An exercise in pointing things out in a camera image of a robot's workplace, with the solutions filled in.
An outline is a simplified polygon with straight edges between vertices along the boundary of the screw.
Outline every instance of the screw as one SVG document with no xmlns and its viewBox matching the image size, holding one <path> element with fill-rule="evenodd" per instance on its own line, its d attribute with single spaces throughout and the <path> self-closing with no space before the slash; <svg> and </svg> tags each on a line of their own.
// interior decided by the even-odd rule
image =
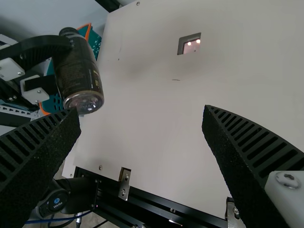
<svg viewBox="0 0 304 228">
<path fill-rule="evenodd" d="M 275 175 L 275 179 L 281 185 L 290 189 L 299 189 L 301 187 L 301 182 L 295 176 L 285 171 L 278 172 Z"/>
<path fill-rule="evenodd" d="M 235 215 L 239 215 L 239 211 L 236 207 L 233 208 L 233 212 L 234 212 Z"/>
</svg>

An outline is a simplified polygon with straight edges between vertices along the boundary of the orange part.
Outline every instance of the orange part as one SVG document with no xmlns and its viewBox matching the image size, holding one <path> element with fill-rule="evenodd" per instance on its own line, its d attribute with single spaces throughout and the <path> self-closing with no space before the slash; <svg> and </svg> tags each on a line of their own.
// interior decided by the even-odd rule
<svg viewBox="0 0 304 228">
<path fill-rule="evenodd" d="M 42 111 L 43 115 L 50 115 L 50 113 L 44 111 L 41 102 L 39 103 L 39 107 L 40 107 L 40 110 Z"/>
<path fill-rule="evenodd" d="M 86 41 L 89 41 L 89 35 L 90 35 L 90 31 L 91 31 L 91 26 L 92 26 L 91 23 L 87 23 L 87 24 L 85 24 L 85 25 L 83 25 L 83 26 L 77 28 L 77 30 L 80 30 L 80 29 L 82 29 L 82 28 L 85 27 L 85 26 L 87 26 L 87 31 L 86 31 L 86 34 L 85 34 L 85 40 L 86 40 Z"/>
</svg>

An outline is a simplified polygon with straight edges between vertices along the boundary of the blue cable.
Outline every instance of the blue cable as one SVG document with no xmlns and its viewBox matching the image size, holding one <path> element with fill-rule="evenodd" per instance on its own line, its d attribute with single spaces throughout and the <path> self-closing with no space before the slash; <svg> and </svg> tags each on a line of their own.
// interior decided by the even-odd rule
<svg viewBox="0 0 304 228">
<path fill-rule="evenodd" d="M 74 220 L 77 218 L 81 218 L 87 214 L 90 214 L 92 211 L 88 211 L 85 214 L 79 215 L 79 216 L 74 216 L 74 217 L 70 217 L 70 218 L 53 218 L 53 219 L 41 219 L 41 220 L 29 220 L 26 221 L 25 224 L 33 224 L 33 223 L 44 223 L 44 222 L 61 222 L 61 221 L 68 221 L 68 220 Z"/>
</svg>

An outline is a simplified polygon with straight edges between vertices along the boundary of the square hole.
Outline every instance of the square hole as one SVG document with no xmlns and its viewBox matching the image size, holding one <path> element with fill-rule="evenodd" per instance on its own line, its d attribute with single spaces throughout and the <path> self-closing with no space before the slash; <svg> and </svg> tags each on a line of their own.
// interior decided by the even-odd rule
<svg viewBox="0 0 304 228">
<path fill-rule="evenodd" d="M 186 37 L 181 37 L 179 40 L 177 55 L 197 52 L 200 48 L 200 36 L 201 33 L 196 33 Z"/>
</svg>

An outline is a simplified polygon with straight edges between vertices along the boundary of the can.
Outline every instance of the can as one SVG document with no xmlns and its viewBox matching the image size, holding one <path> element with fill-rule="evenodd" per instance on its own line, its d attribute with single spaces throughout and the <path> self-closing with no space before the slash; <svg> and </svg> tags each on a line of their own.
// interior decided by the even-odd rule
<svg viewBox="0 0 304 228">
<path fill-rule="evenodd" d="M 75 28 L 63 28 L 72 49 L 53 56 L 56 83 L 65 109 L 76 107 L 78 114 L 95 112 L 105 102 L 96 60 L 91 47 Z"/>
</svg>

